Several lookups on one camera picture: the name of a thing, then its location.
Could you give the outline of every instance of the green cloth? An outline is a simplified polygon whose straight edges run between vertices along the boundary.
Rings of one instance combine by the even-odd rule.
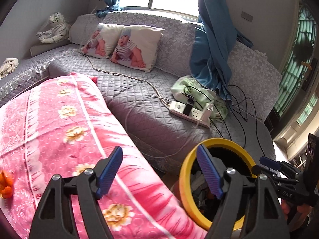
[[[196,106],[199,110],[202,110],[202,108],[198,106],[198,104],[200,104],[204,108],[206,103],[209,103],[210,101],[214,101],[215,107],[214,107],[214,111],[211,113],[212,120],[221,121],[221,117],[225,119],[228,114],[226,102],[222,100],[213,90],[203,88],[199,84],[199,82],[197,82],[191,76],[184,76],[178,79],[176,83],[173,85],[173,87],[171,88],[171,92],[175,100],[184,104],[186,104],[186,102],[188,101],[184,93],[188,95],[192,95],[195,98],[195,101],[197,102],[197,103],[195,102],[194,106]]]

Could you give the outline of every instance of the metal screw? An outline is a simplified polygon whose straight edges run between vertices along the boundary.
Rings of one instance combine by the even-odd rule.
[[[226,172],[227,172],[228,174],[235,174],[235,173],[236,173],[236,170],[235,170],[234,168],[228,168],[228,169],[226,170]]]
[[[84,174],[85,174],[85,175],[90,175],[90,174],[92,174],[92,173],[93,173],[93,170],[92,170],[91,168],[84,170]]]
[[[55,174],[52,176],[52,180],[57,181],[58,179],[60,179],[60,175]]]
[[[264,174],[261,174],[261,175],[259,176],[259,178],[260,178],[261,180],[263,180],[263,181],[267,180],[267,176],[264,175]]]

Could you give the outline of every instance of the power strip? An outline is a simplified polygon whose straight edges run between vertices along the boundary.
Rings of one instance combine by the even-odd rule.
[[[190,114],[185,115],[185,114],[183,114],[185,107],[186,107],[186,105],[181,103],[181,102],[171,102],[171,104],[169,106],[169,111],[172,112],[176,116],[179,116],[179,117],[186,119],[190,122],[197,123],[200,120],[203,112],[199,111],[195,108],[192,108],[192,110],[190,111]],[[202,119],[199,122],[199,125],[206,127],[206,128],[210,128],[209,118]]]

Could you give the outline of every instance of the yellow rim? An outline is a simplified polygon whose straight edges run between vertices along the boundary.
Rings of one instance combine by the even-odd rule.
[[[193,163],[196,158],[196,148],[201,144],[203,144],[207,148],[222,147],[222,148],[226,148],[233,151],[238,156],[240,156],[241,159],[244,160],[249,170],[251,170],[251,168],[256,164],[254,160],[251,158],[251,156],[245,151],[245,149],[243,149],[241,146],[237,145],[236,143],[223,138],[207,139],[199,143],[197,146],[195,146],[194,149],[186,156],[182,164],[181,173],[179,177],[179,189],[181,194],[181,201],[183,203],[183,206],[186,212],[196,222],[196,224],[198,224],[203,229],[208,230],[210,226],[212,225],[212,222],[210,222],[207,218],[205,218],[203,214],[197,208],[195,201],[192,197],[192,192],[190,188],[190,171],[192,169]],[[233,230],[238,230],[242,228],[244,223],[244,218],[245,217],[242,217],[240,220],[238,220],[235,223]]]

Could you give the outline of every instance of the pink tablecloth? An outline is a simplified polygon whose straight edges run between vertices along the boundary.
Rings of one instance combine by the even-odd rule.
[[[114,237],[203,238],[206,232],[179,207],[92,80],[79,74],[48,80],[0,108],[0,168],[14,178],[13,197],[0,199],[0,206],[12,227],[28,238],[53,174],[78,174],[121,146],[122,165],[109,193],[99,201]],[[76,197],[73,211],[85,239]]]

